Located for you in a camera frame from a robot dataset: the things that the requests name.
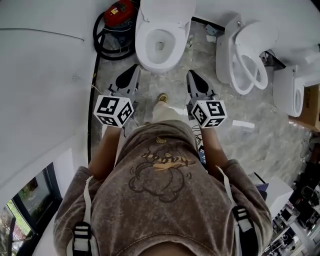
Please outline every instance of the red vacuum cleaner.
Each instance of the red vacuum cleaner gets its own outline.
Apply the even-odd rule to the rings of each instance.
[[[136,52],[135,28],[139,7],[140,1],[138,0],[119,0],[99,15],[93,27],[93,40],[94,48],[100,57],[117,61]],[[98,33],[98,26],[102,19],[104,28]],[[100,39],[104,39],[106,34],[111,34],[116,38],[120,46],[119,49],[104,48]]]

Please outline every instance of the cardboard box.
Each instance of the cardboard box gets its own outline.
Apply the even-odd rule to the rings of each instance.
[[[320,85],[304,88],[303,107],[299,117],[289,119],[312,131],[320,132]]]

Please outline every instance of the black hose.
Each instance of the black hose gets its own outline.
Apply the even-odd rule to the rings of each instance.
[[[104,59],[110,60],[110,61],[123,60],[123,59],[131,56],[132,54],[134,54],[136,52],[136,48],[135,48],[135,33],[134,33],[133,25],[129,29],[124,29],[123,31],[121,31],[121,29],[116,30],[117,33],[126,33],[127,36],[128,36],[128,34],[132,34],[132,42],[129,45],[126,45],[126,46],[124,46],[120,49],[116,49],[116,50],[106,49],[102,45],[100,45],[99,39],[102,37],[102,35],[105,35],[107,33],[112,33],[112,30],[113,30],[112,28],[105,26],[105,28],[108,30],[103,29],[99,34],[97,34],[100,20],[104,17],[104,15],[105,15],[105,13],[103,12],[98,16],[98,18],[95,21],[94,27],[93,27],[94,48],[95,48],[95,51],[97,52],[97,54],[101,58],[104,58]],[[124,55],[117,56],[117,57],[112,57],[112,56],[108,56],[108,55],[104,54],[104,53],[106,53],[106,54],[120,54],[123,52],[126,52],[126,53]]]

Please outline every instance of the white toilet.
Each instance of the white toilet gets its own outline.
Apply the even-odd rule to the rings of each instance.
[[[277,28],[267,22],[243,25],[238,14],[218,37],[215,69],[220,82],[230,84],[239,94],[248,94],[254,86],[268,85],[266,68],[259,55],[272,48],[279,38]]]
[[[273,103],[284,113],[299,117],[304,105],[304,83],[296,79],[298,66],[287,66],[273,73]]]
[[[135,51],[154,73],[172,69],[188,40],[196,0],[141,0],[135,27]]]

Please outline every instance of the shoulder strap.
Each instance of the shoulder strap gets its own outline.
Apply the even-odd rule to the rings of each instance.
[[[226,194],[232,205],[232,213],[235,220],[234,238],[237,256],[256,256],[259,255],[259,242],[256,235],[254,222],[249,218],[247,210],[237,205],[231,192],[230,182],[228,177],[219,166],[216,166],[223,175],[223,183]]]
[[[67,256],[99,256],[96,238],[91,233],[91,198],[89,182],[93,176],[86,180],[83,191],[85,211],[83,221],[75,224],[72,234],[73,239],[66,248]]]

